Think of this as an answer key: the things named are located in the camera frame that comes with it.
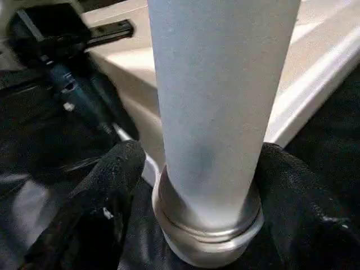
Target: white cylinder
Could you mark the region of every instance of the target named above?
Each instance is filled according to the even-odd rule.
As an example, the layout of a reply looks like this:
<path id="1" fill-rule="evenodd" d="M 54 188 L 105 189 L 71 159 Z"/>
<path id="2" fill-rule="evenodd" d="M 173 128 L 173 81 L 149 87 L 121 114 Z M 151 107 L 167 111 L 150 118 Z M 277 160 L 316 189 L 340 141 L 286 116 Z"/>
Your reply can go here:
<path id="1" fill-rule="evenodd" d="M 299 1 L 148 5 L 169 179 L 159 187 L 163 212 L 189 233 L 244 231 L 259 211 L 248 192 Z"/>

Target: black fabric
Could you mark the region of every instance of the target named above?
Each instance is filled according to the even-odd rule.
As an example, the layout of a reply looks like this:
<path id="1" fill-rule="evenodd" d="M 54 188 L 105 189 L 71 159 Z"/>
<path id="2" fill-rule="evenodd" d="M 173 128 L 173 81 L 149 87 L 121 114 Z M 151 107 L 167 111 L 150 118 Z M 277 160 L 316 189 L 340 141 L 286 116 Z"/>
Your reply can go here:
<path id="1" fill-rule="evenodd" d="M 255 180 L 266 222 L 241 258 L 224 269 L 358 269 L 359 84 L 360 68 L 286 148 L 309 167 L 277 146 L 263 148 Z M 31 176 L 23 177 L 20 181 L 26 180 L 27 185 Z M 1 201 L 1 211 L 11 212 L 17 196 L 33 190 L 14 182 L 9 189 L 13 192 Z M 31 200 L 22 202 L 32 204 Z M 0 237 L 9 237 L 1 231 Z M 134 190 L 124 235 L 118 269 L 195 269 L 179 260 L 166 244 L 152 211 L 151 187 L 144 181 Z M 11 253 L 8 246 L 1 248 L 5 255 Z M 315 264 L 309 266 L 313 257 Z"/>
<path id="2" fill-rule="evenodd" d="M 360 66 L 286 147 L 307 163 L 360 227 Z"/>
<path id="3" fill-rule="evenodd" d="M 70 171 L 89 172 L 114 144 L 69 115 L 36 71 L 3 71 L 2 78 L 7 87 L 0 92 L 0 172 L 55 181 Z"/>

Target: gloved hand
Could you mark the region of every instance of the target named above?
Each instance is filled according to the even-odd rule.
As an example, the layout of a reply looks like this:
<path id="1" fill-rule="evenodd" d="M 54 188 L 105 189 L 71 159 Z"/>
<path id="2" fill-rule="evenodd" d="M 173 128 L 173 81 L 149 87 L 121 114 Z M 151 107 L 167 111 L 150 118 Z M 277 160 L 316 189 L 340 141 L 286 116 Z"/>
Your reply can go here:
<path id="1" fill-rule="evenodd" d="M 144 163 L 138 142 L 114 146 L 72 191 L 20 269 L 116 268 Z"/>
<path id="2" fill-rule="evenodd" d="M 132 148 L 136 152 L 141 152 L 138 146 Z M 120 163 L 128 164 L 126 168 L 130 168 L 131 165 L 141 170 L 140 163 L 143 162 L 143 154 L 128 154 L 128 156 L 137 161 L 130 162 L 129 159 L 121 159 Z M 127 169 L 113 171 L 111 168 L 116 167 L 116 163 L 108 166 L 106 159 L 108 157 L 105 157 L 86 179 L 97 176 L 98 180 L 95 182 L 99 182 L 104 180 L 102 174 L 114 176 L 116 173 L 127 171 Z M 130 178 L 115 177 L 122 179 L 116 186 L 117 190 L 128 190 L 124 187 L 127 187 L 129 181 L 131 182 L 131 178 L 139 177 L 138 171 L 136 173 L 132 170 L 132 172 L 133 174 L 128 175 Z M 259 158 L 255 181 L 263 204 L 264 227 L 243 255 L 223 269 L 310 269 L 309 267 L 312 266 L 317 269 L 357 269 L 359 266 L 356 260 L 356 254 L 359 252 L 357 229 L 347 218 L 346 210 L 342 209 L 341 204 L 326 190 L 326 187 L 320 186 L 317 176 L 302 161 L 287 154 L 280 147 L 266 143 Z M 102 238 L 108 240 L 98 243 L 98 246 L 91 247 L 90 245 L 94 235 L 98 234 L 98 231 L 91 229 L 68 230 L 68 232 L 76 231 L 76 233 L 63 233 L 60 237 L 59 224 L 63 224 L 61 220 L 67 217 L 64 209 L 68 209 L 71 214 L 74 213 L 75 217 L 79 217 L 79 213 L 89 213 L 89 209 L 97 209 L 95 211 L 97 219 L 90 215 L 90 218 L 85 219 L 86 224 L 84 224 L 82 221 L 75 222 L 76 219 L 73 218 L 70 226 L 76 227 L 74 223 L 77 223 L 78 228 L 83 229 L 86 226 L 92 227 L 95 224 L 94 221 L 98 221 L 98 224 L 106 224 L 107 219 L 100 218 L 102 213 L 99 209 L 106 206 L 100 198 L 108 198 L 109 191 L 102 190 L 102 195 L 95 196 L 96 192 L 91 192 L 91 188 L 88 188 L 94 185 L 88 184 L 89 182 L 85 181 L 75 189 L 65 207 L 60 210 L 50 227 L 30 249 L 26 257 L 27 264 L 22 269 L 56 269 L 55 267 L 39 267 L 45 265 L 44 262 L 47 262 L 47 267 L 49 267 L 56 261 L 55 259 L 59 262 L 57 265 L 59 269 L 196 269 L 181 261 L 167 245 L 152 210 L 152 188 L 145 181 L 139 181 L 134 188 L 131 206 L 124 204 L 128 207 L 122 213 L 129 211 L 128 215 L 125 215 L 127 218 L 122 219 L 123 228 L 126 229 L 118 230 L 119 233 L 115 234 L 115 237 L 114 234 L 108 232 L 110 227 L 116 227 L 113 226 L 114 218 L 110 221 L 112 226 L 103 230 Z M 92 197 L 97 197 L 98 200 L 87 201 Z M 120 197 L 121 202 L 129 202 L 127 192 L 123 192 Z M 91 205 L 98 205 L 98 207 L 92 208 Z M 69 234 L 75 235 L 73 238 L 77 240 L 69 240 Z M 61 247 L 51 245 L 52 248 L 47 249 L 46 247 L 49 247 L 47 243 L 54 243 L 54 241 L 49 241 L 46 235 L 58 239 Z M 81 241 L 85 241 L 86 249 L 82 250 L 78 247 L 81 246 Z M 118 243 L 116 248 L 103 254 L 101 251 L 108 250 L 112 242 Z M 70 244 L 70 247 L 64 249 L 66 243 Z M 103 261 L 98 260 L 97 253 L 101 253 L 97 257 L 101 257 Z"/>
<path id="3" fill-rule="evenodd" d="M 242 256 L 222 269 L 360 269 L 358 231 L 317 180 L 301 160 L 265 143 L 254 177 L 265 224 Z M 197 269 L 167 245 L 152 211 L 151 192 L 145 182 L 134 192 L 118 270 Z"/>

